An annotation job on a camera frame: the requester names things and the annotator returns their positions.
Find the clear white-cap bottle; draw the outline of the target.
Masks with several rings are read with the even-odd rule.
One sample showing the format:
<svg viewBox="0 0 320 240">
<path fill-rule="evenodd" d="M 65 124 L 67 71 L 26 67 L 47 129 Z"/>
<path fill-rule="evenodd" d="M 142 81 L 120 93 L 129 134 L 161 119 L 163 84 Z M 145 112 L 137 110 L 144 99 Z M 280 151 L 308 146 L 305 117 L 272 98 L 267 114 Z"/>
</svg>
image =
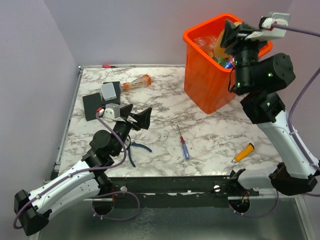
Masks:
<svg viewBox="0 0 320 240">
<path fill-rule="evenodd" d="M 215 47 L 217 39 L 214 36 L 202 36 L 194 39 L 194 43 L 201 49 L 212 50 Z"/>
</svg>

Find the green plastic bottle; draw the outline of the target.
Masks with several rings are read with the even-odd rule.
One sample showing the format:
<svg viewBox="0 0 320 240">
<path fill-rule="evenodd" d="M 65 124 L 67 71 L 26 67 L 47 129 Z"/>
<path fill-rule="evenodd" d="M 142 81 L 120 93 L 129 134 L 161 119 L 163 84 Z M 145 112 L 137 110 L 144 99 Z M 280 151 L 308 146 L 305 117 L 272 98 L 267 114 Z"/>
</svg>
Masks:
<svg viewBox="0 0 320 240">
<path fill-rule="evenodd" d="M 223 57 L 214 56 L 213 60 L 215 60 L 220 66 L 224 67 L 227 59 Z"/>
</svg>

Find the tall orange label tea bottle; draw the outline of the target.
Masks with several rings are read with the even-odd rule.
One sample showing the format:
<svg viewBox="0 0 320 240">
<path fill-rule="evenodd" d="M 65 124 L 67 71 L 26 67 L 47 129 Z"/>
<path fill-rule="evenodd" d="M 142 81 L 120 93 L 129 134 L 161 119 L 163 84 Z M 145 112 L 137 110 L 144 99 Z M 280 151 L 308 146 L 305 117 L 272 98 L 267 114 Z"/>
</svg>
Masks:
<svg viewBox="0 0 320 240">
<path fill-rule="evenodd" d="M 130 89 L 139 88 L 139 87 L 148 87 L 153 82 L 153 77 L 148 74 L 140 75 L 132 82 L 125 82 L 119 85 L 122 92 L 128 91 Z"/>
</svg>

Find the Pepsi bottle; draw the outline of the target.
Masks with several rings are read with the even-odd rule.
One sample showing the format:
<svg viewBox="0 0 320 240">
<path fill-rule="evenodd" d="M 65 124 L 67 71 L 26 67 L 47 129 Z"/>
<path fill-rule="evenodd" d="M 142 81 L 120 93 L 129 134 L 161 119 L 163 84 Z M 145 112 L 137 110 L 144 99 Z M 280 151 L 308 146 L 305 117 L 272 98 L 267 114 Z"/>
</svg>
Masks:
<svg viewBox="0 0 320 240">
<path fill-rule="evenodd" d="M 225 69 L 232 69 L 234 66 L 235 66 L 235 61 L 233 59 L 226 60 L 223 65 Z"/>
</svg>

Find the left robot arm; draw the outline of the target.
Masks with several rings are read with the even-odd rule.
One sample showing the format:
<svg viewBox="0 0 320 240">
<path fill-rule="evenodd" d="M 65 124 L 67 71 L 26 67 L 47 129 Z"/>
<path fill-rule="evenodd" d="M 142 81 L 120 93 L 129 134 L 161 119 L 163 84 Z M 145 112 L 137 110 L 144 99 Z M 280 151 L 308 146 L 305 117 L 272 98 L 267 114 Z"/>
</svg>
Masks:
<svg viewBox="0 0 320 240">
<path fill-rule="evenodd" d="M 98 108 L 95 117 L 105 126 L 89 143 L 88 152 L 68 171 L 32 191 L 20 190 L 14 196 L 14 229 L 31 236 L 50 219 L 72 204 L 91 197 L 106 197 L 113 190 L 106 170 L 120 166 L 113 157 L 126 154 L 125 141 L 131 130 L 150 127 L 152 108 L 132 112 L 133 105 L 116 104 Z"/>
</svg>

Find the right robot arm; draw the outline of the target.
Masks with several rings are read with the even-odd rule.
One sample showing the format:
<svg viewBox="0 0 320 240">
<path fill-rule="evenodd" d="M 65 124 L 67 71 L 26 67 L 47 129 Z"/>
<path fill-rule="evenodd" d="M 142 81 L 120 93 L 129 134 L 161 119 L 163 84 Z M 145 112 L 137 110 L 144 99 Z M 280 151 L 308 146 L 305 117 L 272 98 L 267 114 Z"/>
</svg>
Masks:
<svg viewBox="0 0 320 240">
<path fill-rule="evenodd" d="M 242 109 L 250 121 L 271 141 L 281 163 L 268 174 L 270 186 L 287 196 L 308 194 L 317 185 L 320 162 L 314 157 L 292 124 L 291 111 L 278 91 L 296 78 L 289 55 L 277 53 L 259 60 L 260 50 L 269 40 L 282 38 L 286 23 L 263 17 L 259 27 L 225 22 L 220 47 L 234 58 L 235 83 L 230 92 L 243 96 Z"/>
</svg>

